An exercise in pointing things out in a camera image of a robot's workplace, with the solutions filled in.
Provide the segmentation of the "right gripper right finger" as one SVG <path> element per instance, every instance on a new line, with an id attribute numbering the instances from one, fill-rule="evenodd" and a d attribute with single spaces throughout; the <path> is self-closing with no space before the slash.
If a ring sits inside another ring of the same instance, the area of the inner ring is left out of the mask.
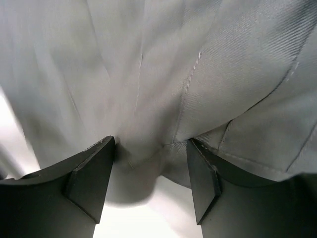
<path id="1" fill-rule="evenodd" d="M 205 238 L 314 238 L 317 177 L 273 181 L 224 160 L 195 139 L 187 164 L 197 224 Z"/>

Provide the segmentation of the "grey pleated skirt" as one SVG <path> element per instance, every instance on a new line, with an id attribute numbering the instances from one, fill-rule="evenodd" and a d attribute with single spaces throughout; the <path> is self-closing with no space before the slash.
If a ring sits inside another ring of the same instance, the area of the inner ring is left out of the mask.
<path id="1" fill-rule="evenodd" d="M 3 0 L 0 85 L 42 168 L 115 138 L 111 202 L 189 187 L 191 138 L 267 179 L 317 171 L 314 0 Z"/>

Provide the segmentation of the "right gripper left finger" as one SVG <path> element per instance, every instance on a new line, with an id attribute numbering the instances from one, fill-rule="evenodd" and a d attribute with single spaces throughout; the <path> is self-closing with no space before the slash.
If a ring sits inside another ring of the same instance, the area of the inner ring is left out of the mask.
<path id="1" fill-rule="evenodd" d="M 3 238 L 91 238 L 115 157 L 108 136 L 50 167 L 0 182 Z"/>

